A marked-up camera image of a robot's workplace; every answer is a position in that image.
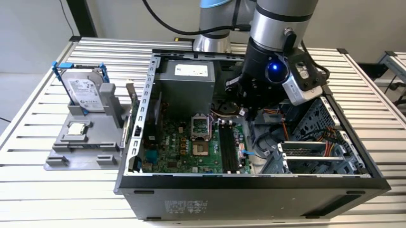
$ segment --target power supply label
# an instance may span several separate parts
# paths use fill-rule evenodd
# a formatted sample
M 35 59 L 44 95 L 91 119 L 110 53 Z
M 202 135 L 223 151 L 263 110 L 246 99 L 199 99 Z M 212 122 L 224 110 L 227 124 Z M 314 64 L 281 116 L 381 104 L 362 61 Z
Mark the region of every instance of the power supply label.
M 204 65 L 178 64 L 175 66 L 175 75 L 208 77 L 208 67 Z

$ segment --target metal table surface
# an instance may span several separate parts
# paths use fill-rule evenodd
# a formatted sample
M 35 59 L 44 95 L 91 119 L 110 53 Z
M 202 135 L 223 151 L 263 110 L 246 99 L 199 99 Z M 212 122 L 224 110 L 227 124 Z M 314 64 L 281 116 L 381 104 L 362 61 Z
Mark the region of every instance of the metal table surface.
M 378 63 L 383 63 L 403 83 L 406 83 L 406 52 L 387 51 Z
M 126 80 L 143 89 L 151 49 L 191 49 L 188 42 L 83 38 L 57 60 L 108 67 L 120 102 L 130 102 Z M 246 46 L 232 45 L 234 53 Z M 0 137 L 0 226 L 5 227 L 406 227 L 406 119 L 354 60 L 335 49 L 310 49 L 331 71 L 330 88 L 393 190 L 331 220 L 136 220 L 114 194 L 118 171 L 44 171 L 43 163 L 67 117 L 68 96 L 49 70 Z

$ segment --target white label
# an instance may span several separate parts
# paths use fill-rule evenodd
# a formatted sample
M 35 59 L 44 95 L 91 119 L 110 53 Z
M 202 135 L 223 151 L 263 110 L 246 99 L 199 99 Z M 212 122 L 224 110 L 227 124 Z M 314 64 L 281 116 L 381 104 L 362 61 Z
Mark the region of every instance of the white label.
M 178 64 L 175 66 L 175 75 L 208 77 L 208 69 L 204 65 Z
M 240 109 L 239 114 L 240 114 L 242 116 L 246 115 L 246 111 L 243 110 L 243 108 Z
M 90 112 L 104 111 L 95 83 L 88 79 L 76 78 L 70 78 L 68 82 L 80 107 Z
M 206 213 L 207 200 L 166 200 L 164 208 L 170 214 L 199 214 Z

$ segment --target gray wall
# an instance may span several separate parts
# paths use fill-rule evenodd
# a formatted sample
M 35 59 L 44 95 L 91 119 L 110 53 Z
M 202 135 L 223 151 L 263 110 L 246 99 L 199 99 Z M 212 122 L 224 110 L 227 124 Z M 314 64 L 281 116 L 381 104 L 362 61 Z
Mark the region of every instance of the gray wall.
M 59 0 L 0 0 L 0 72 L 45 73 L 71 35 Z
M 148 2 L 170 25 L 196 30 L 200 0 Z M 159 25 L 140 0 L 88 0 L 88 3 L 103 37 L 156 41 L 180 37 Z M 405 9 L 406 0 L 319 0 L 305 36 L 307 46 L 346 48 L 355 60 L 365 62 L 375 62 L 386 50 L 406 51 Z M 236 33 L 231 41 L 247 42 L 247 37 Z

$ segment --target motherboard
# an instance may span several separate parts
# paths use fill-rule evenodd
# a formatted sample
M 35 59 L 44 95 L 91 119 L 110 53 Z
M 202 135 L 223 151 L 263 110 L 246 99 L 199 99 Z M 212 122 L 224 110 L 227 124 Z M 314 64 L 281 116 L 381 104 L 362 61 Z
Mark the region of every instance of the motherboard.
M 146 151 L 143 172 L 250 173 L 244 148 L 240 124 L 208 116 L 164 119 L 159 145 Z

